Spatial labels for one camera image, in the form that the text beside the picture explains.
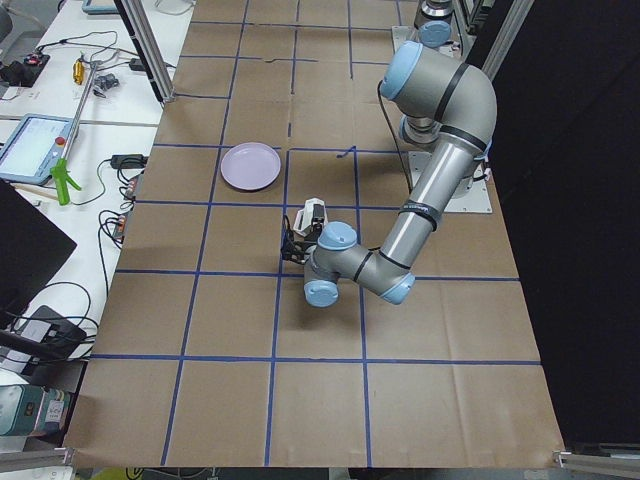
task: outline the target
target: black curtain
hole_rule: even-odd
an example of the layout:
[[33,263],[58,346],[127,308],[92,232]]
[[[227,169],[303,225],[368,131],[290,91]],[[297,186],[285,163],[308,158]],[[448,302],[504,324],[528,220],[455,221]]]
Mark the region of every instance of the black curtain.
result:
[[561,431],[640,442],[640,2],[535,2],[491,163]]

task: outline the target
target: pink plate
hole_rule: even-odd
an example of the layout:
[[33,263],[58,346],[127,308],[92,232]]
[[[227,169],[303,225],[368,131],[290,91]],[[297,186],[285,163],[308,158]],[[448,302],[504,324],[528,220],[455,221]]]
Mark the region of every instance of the pink plate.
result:
[[222,159],[222,177],[240,190],[260,190],[280,173],[278,153],[264,143],[241,143]]

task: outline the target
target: white table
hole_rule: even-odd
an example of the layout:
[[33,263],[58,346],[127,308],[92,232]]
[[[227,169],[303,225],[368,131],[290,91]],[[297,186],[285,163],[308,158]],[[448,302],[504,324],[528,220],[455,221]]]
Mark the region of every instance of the white table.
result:
[[[158,12],[154,7],[154,0],[143,0],[143,4],[164,61],[176,65],[189,26],[191,10],[180,16],[172,16]],[[39,45],[93,31],[113,30],[118,33],[114,46],[135,52],[124,23],[118,15],[87,15],[81,7],[80,0],[69,0]],[[92,35],[75,41],[109,45],[114,39],[115,35],[108,34]],[[51,59],[35,85],[28,89],[9,88],[4,98],[11,98],[16,93],[20,95],[0,104],[0,118],[19,119],[26,113],[73,117],[83,89],[73,82],[73,64],[81,53],[84,52],[88,57],[98,50],[71,45],[45,48],[43,53],[51,55]],[[110,54],[104,52],[96,59],[106,59]],[[121,58],[121,61],[125,61],[131,58],[131,55],[122,55]],[[96,123],[158,125],[162,106],[156,100],[145,73],[133,72],[127,65],[107,70],[104,74],[106,73],[116,75],[120,86],[109,90],[106,99],[90,95],[81,119]],[[169,68],[169,73],[173,75],[172,68]]]
[[[0,120],[0,141],[5,141],[17,124],[17,121]],[[81,125],[78,139],[68,161],[68,168],[72,178],[83,190],[77,192],[70,188],[72,201],[80,203],[100,193],[101,187],[96,176],[96,167],[102,160],[117,153],[148,155],[153,145],[155,131],[155,127],[144,126]],[[71,257],[50,283],[68,281],[84,286],[91,295],[88,316],[98,323],[106,301],[98,251],[98,213],[103,209],[120,211],[123,200],[118,191],[120,183],[116,178],[116,171],[106,164],[101,168],[101,172],[107,187],[106,193],[98,200],[83,206],[71,204],[60,206],[56,200],[18,190],[25,198],[40,201],[39,210],[77,243],[78,246]],[[135,173],[135,170],[127,171],[128,176],[131,173]],[[55,190],[32,186],[26,188],[55,196]],[[105,236],[103,236],[102,245],[107,276],[111,280],[120,251]],[[87,303],[84,294],[77,287],[61,285],[43,290],[33,299],[25,315],[29,316],[41,305],[48,305],[63,316],[72,316],[84,315]],[[89,323],[84,323],[82,327],[88,334],[94,333]],[[86,349],[87,346],[78,347],[73,356],[81,355]],[[26,382],[18,375],[0,368],[0,385],[17,383]],[[23,446],[24,438],[0,438],[0,452],[21,451]]]

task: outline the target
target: blue joint cap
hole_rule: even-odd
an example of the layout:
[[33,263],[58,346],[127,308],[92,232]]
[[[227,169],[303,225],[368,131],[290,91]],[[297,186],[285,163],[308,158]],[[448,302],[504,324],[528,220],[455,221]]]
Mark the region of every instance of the blue joint cap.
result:
[[413,69],[416,68],[422,48],[421,43],[404,42],[398,49],[387,67],[387,72],[384,74],[380,86],[380,93],[383,97],[393,100],[398,96],[413,73]]
[[318,245],[325,250],[347,250],[356,243],[358,234],[344,222],[329,222],[318,238]]
[[451,25],[442,20],[427,22],[418,30],[418,37],[425,47],[438,48],[451,38]]
[[311,280],[304,285],[304,296],[313,307],[330,307],[338,301],[338,286],[327,280]]
[[415,282],[416,277],[414,277],[412,273],[407,273],[402,277],[402,280],[380,295],[380,298],[394,305],[400,305],[404,302],[404,299],[407,298],[407,295],[409,295],[411,287],[413,287]]

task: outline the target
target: green handle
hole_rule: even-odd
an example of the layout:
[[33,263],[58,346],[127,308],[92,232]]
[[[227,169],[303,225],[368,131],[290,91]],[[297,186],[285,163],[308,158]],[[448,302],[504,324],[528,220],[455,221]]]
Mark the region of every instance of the green handle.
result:
[[70,202],[69,187],[67,183],[71,184],[76,190],[82,190],[73,178],[69,176],[67,171],[67,161],[64,158],[58,160],[55,166],[51,167],[51,176],[56,184],[56,192],[58,193],[58,203],[60,205],[67,205]]

